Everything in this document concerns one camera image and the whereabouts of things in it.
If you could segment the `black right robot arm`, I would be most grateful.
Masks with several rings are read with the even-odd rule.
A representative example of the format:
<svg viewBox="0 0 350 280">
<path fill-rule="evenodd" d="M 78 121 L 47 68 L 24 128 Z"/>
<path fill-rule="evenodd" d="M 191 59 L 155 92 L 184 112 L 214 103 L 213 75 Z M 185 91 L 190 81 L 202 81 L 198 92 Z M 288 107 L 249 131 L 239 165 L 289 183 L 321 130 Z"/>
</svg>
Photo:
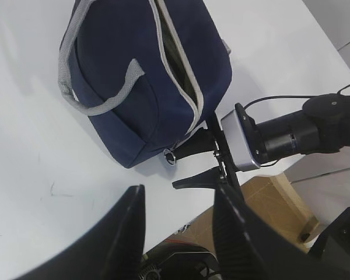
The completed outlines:
<svg viewBox="0 0 350 280">
<path fill-rule="evenodd" d="M 276 164 L 293 155 L 337 153 L 350 147 L 350 96 L 340 92 L 305 96 L 301 110 L 257 124 L 247 114 L 248 105 L 237 103 L 221 120 L 209 117 L 178 148 L 165 150 L 167 162 L 213 152 L 218 165 L 196 176 L 175 181 L 177 190 L 216 189 L 227 184 L 241 194 L 237 172 L 249 172 Z"/>
</svg>

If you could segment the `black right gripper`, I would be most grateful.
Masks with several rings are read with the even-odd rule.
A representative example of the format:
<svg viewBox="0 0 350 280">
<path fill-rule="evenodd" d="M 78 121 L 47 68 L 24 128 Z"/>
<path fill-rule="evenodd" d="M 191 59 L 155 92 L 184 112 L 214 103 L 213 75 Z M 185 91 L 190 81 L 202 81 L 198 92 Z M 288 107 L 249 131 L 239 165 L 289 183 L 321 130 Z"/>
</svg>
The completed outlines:
<svg viewBox="0 0 350 280">
<path fill-rule="evenodd" d="M 174 155 L 176 160 L 180 160 L 192 155 L 214 151 L 214 156 L 220 168 L 214 167 L 192 177 L 172 182 L 172 186 L 176 190 L 187 188 L 215 190 L 219 183 L 225 181 L 235 190 L 237 196 L 244 201 L 244 196 L 236 176 L 238 169 L 232 160 L 230 149 L 216 113 L 213 113 L 206 121 L 208 129 L 198 129 L 190 138 L 174 150 Z"/>
</svg>

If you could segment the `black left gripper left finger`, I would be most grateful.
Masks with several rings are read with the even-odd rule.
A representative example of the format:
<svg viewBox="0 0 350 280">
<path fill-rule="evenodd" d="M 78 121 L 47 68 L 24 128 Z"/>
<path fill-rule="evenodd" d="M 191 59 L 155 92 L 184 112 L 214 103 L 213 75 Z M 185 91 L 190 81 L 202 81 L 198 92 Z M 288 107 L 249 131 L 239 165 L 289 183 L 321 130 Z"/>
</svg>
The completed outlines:
<svg viewBox="0 0 350 280">
<path fill-rule="evenodd" d="M 138 279 L 145 241 L 145 187 L 129 187 L 86 234 L 21 279 Z"/>
</svg>

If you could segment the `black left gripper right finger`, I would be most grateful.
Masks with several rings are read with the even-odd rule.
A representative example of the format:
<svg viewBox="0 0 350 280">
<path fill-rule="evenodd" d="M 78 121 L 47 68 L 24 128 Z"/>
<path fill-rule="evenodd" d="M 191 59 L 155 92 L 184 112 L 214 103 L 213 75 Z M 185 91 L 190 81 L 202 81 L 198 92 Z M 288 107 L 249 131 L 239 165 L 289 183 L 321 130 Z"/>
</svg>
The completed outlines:
<svg viewBox="0 0 350 280">
<path fill-rule="evenodd" d="M 320 279 L 318 261 L 265 224 L 227 184 L 215 187 L 213 238 L 223 279 Z"/>
</svg>

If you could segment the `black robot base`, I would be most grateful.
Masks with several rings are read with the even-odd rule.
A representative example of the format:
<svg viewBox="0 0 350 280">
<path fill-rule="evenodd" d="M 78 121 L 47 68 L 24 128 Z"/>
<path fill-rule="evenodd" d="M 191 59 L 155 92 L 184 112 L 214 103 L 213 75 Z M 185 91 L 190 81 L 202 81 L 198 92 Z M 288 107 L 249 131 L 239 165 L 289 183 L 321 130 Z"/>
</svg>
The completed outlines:
<svg viewBox="0 0 350 280">
<path fill-rule="evenodd" d="M 350 279 L 350 207 L 320 233 L 308 255 L 342 269 Z M 167 239 L 144 255 L 138 278 L 222 279 L 222 274 L 207 248 Z"/>
</svg>

